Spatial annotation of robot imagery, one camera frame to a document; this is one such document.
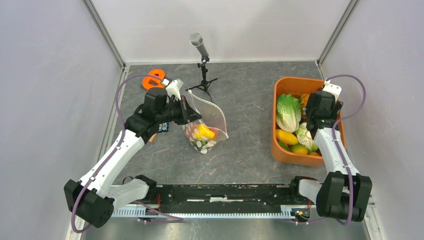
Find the yellow lemon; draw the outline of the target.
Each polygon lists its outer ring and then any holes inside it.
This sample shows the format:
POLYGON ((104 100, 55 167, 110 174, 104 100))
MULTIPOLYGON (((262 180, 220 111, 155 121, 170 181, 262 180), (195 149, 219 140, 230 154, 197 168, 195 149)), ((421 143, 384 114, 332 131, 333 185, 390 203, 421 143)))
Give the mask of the yellow lemon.
POLYGON ((194 129, 194 134, 196 139, 205 141, 212 140, 216 136, 216 134, 204 124, 197 125, 194 129))

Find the clear dotted zip top bag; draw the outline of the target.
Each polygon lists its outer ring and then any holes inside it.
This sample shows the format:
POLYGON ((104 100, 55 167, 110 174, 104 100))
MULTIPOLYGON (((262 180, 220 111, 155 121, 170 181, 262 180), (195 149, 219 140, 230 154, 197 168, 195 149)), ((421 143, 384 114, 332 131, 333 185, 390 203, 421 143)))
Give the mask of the clear dotted zip top bag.
POLYGON ((218 142, 229 138, 225 115, 218 105, 196 96, 191 90, 185 97, 189 105, 201 114, 202 119, 183 125, 183 133, 197 152, 207 154, 218 142), (206 125, 212 130, 215 133, 215 138, 209 140, 196 139, 195 128, 200 124, 206 125))

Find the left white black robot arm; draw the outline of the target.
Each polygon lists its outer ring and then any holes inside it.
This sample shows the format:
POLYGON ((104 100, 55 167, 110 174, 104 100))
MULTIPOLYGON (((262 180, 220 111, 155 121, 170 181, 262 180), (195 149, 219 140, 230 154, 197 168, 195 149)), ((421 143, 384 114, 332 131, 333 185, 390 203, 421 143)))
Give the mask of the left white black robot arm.
POLYGON ((71 220, 79 217, 100 228, 116 209, 137 200, 153 203, 157 190, 142 179, 135 178, 118 187, 112 186, 114 180, 129 160, 158 133, 161 124, 186 125, 201 118, 183 95, 169 95, 166 89, 159 87, 148 90, 144 102, 125 121, 117 140, 99 162, 80 180, 70 179, 65 184, 71 220))

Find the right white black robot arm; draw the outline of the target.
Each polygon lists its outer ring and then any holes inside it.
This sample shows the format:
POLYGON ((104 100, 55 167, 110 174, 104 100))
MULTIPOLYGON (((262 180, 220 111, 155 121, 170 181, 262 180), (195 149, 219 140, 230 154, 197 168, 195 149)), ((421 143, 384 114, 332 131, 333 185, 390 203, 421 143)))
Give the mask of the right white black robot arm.
POLYGON ((338 114, 343 103, 329 92, 310 94, 306 104, 306 127, 318 145, 327 176, 323 183, 305 176, 290 182, 289 199, 302 204, 307 199, 315 204, 320 217, 348 224, 361 222, 372 191, 372 180, 361 175, 350 161, 341 139, 338 114))

